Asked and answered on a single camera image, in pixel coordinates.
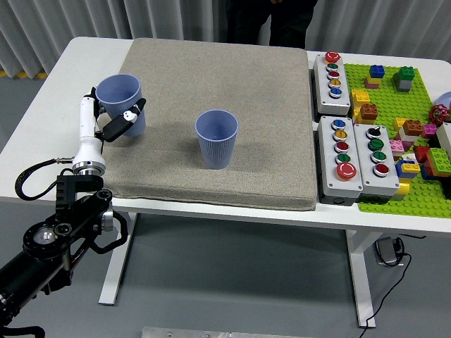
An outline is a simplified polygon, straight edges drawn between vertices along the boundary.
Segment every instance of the red toy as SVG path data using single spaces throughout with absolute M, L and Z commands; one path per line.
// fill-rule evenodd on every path
M 444 104 L 437 104 L 429 111 L 429 120 L 434 125 L 442 125 L 448 117 L 448 109 Z

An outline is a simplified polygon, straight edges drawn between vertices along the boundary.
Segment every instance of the ribbed plastic cup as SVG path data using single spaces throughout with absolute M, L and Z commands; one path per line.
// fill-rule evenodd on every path
M 142 98 L 141 83 L 137 77 L 130 74 L 116 74 L 107 77 L 99 83 L 96 90 L 96 97 L 105 108 L 111 119 L 122 115 L 136 101 Z M 146 129 L 146 118 L 144 109 L 138 116 L 135 124 L 127 130 L 124 135 L 136 137 Z
M 205 164 L 224 169 L 230 163 L 238 133 L 238 120 L 228 111 L 214 109 L 201 114 L 194 124 Z

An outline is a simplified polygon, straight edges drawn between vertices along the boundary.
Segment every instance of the white curtain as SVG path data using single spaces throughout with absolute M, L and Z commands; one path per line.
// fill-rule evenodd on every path
M 78 36 L 224 42 L 225 7 L 226 0 L 0 0 L 0 66 L 10 77 L 50 73 Z M 449 62 L 450 17 L 449 0 L 319 0 L 306 48 Z M 260 44 L 268 44 L 270 24 Z

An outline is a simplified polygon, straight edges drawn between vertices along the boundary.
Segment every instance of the red button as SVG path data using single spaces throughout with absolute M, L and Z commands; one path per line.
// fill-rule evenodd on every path
M 382 163 L 375 165 L 373 168 L 373 173 L 379 177 L 387 176 L 389 171 L 390 171 L 390 169 L 388 169 L 388 166 L 386 166 L 385 164 L 382 164 Z
M 331 72 L 327 73 L 327 78 L 329 80 L 336 80 L 340 77 L 340 73 L 339 72 L 335 72 L 334 70 L 332 70 Z
M 328 51 L 326 53 L 326 61 L 330 63 L 335 63 L 340 60 L 340 54 L 335 53 L 334 51 Z
M 350 180 L 357 174 L 357 169 L 349 162 L 337 165 L 337 175 L 342 180 Z
M 346 142 L 337 142 L 335 143 L 335 146 L 333 146 L 333 148 L 335 149 L 335 152 L 337 153 L 346 153 L 350 146 L 347 145 Z

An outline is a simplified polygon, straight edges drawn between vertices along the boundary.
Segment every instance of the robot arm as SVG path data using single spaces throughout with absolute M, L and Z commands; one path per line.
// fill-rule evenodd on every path
M 42 194 L 26 196 L 22 191 L 25 180 L 37 169 L 53 163 L 70 163 L 69 158 L 53 159 L 32 166 L 16 180 L 16 192 L 31 201 L 56 186 L 55 214 L 33 225 L 23 237 L 23 252 L 0 269 L 0 337 L 4 335 L 35 334 L 43 337 L 40 327 L 11 329 L 6 326 L 39 291 L 45 294 L 69 286 L 73 270 L 88 249 L 104 254 L 124 244 L 128 237 L 127 221 L 113 211 L 112 193 L 103 189 L 101 176 L 105 173 L 105 160 L 101 156 L 103 141 L 112 142 L 136 122 L 146 100 L 138 102 L 114 118 L 103 130 L 99 129 L 100 115 L 95 88 L 80 103 L 80 148 L 73 158 L 73 175 L 57 177 Z M 77 199 L 77 193 L 94 192 Z M 101 248 L 95 239 L 102 231 L 112 230 L 113 218 L 121 224 L 121 238 Z M 84 239 L 72 254 L 70 247 Z

